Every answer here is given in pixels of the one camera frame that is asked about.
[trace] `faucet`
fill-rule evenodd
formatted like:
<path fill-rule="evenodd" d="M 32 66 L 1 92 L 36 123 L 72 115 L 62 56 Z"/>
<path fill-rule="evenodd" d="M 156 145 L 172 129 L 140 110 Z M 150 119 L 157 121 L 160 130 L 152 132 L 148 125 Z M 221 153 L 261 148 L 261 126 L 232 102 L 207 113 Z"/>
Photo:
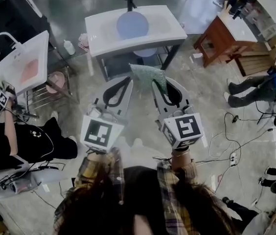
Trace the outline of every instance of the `faucet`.
<path fill-rule="evenodd" d="M 8 32 L 1 32 L 1 33 L 0 33 L 0 36 L 1 36 L 1 35 L 6 35 L 6 36 L 8 36 L 10 39 L 13 40 L 13 42 L 14 42 L 15 44 L 12 46 L 12 48 L 19 49 L 20 51 L 23 50 L 23 45 L 22 45 L 20 42 L 17 42 L 17 40 L 16 40 L 10 33 L 8 33 Z"/>
<path fill-rule="evenodd" d="M 133 11 L 133 8 L 137 9 L 137 6 L 134 4 L 133 0 L 125 1 L 127 1 L 127 11 Z"/>

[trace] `shoe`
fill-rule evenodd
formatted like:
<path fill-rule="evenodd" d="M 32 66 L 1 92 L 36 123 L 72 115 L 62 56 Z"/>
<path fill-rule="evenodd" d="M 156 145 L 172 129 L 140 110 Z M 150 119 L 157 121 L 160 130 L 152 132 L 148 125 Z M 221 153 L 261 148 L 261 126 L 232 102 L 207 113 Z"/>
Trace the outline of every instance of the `shoe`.
<path fill-rule="evenodd" d="M 232 81 L 228 78 L 228 79 L 226 79 L 226 82 L 227 82 L 227 87 L 229 87 L 230 86 L 230 84 L 232 83 Z"/>
<path fill-rule="evenodd" d="M 259 178 L 259 185 L 262 185 L 263 184 L 263 180 L 264 180 L 265 178 L 264 177 L 260 177 Z"/>
<path fill-rule="evenodd" d="M 76 145 L 77 145 L 77 139 L 76 139 L 76 137 L 74 137 L 74 136 L 69 136 L 69 139 L 73 140 L 73 141 L 76 143 Z"/>
<path fill-rule="evenodd" d="M 228 92 L 224 92 L 224 98 L 225 101 L 228 103 L 228 98 L 229 98 L 230 94 Z"/>
<path fill-rule="evenodd" d="M 225 203 L 227 205 L 230 202 L 230 199 L 227 197 L 224 197 L 224 198 L 222 198 L 222 201 L 223 201 L 223 203 Z"/>
<path fill-rule="evenodd" d="M 58 122 L 59 121 L 59 114 L 56 111 L 53 111 L 51 113 L 51 118 L 55 118 L 55 120 Z"/>
<path fill-rule="evenodd" d="M 267 170 L 268 170 L 269 168 L 271 168 L 271 167 L 269 166 L 269 167 L 266 168 L 266 170 L 265 170 L 265 172 L 264 172 L 265 175 L 267 175 Z"/>

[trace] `white sink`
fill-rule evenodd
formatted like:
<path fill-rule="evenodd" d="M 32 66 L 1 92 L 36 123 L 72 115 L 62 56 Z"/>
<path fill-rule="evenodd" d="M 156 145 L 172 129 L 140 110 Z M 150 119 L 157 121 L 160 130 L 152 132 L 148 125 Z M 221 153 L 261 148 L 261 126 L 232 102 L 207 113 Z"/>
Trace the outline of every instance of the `white sink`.
<path fill-rule="evenodd" d="M 146 36 L 122 40 L 116 28 L 118 18 L 127 12 L 119 9 L 85 18 L 92 57 L 143 44 L 186 39 L 187 35 L 166 5 L 142 6 L 134 9 L 149 23 Z"/>
<path fill-rule="evenodd" d="M 0 78 L 13 85 L 17 95 L 46 82 L 48 40 L 49 33 L 44 31 L 23 44 L 24 52 L 16 49 L 0 62 Z M 21 82 L 26 65 L 33 60 L 38 62 L 37 74 Z"/>

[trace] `black shirt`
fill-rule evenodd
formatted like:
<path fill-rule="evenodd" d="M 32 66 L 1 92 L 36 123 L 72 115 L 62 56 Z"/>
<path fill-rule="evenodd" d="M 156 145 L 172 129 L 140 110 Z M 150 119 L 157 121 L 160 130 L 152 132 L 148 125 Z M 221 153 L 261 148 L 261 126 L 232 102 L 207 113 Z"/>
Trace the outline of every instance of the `black shirt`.
<path fill-rule="evenodd" d="M 33 125 L 15 124 L 18 156 L 29 163 L 37 162 L 43 155 L 51 151 L 52 144 L 48 137 Z M 4 123 L 0 123 L 0 170 L 16 168 L 21 162 L 10 156 L 11 148 L 4 134 Z"/>
<path fill-rule="evenodd" d="M 124 169 L 127 223 L 135 214 L 146 216 L 154 235 L 167 234 L 157 171 L 143 166 Z"/>

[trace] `white bottle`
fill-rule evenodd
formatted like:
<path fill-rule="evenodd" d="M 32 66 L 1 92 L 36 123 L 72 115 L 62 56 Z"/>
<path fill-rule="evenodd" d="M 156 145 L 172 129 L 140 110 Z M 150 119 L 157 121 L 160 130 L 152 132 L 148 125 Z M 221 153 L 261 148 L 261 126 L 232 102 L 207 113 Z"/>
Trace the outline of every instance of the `white bottle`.
<path fill-rule="evenodd" d="M 70 41 L 64 40 L 64 48 L 68 51 L 69 55 L 75 54 L 75 48 Z"/>

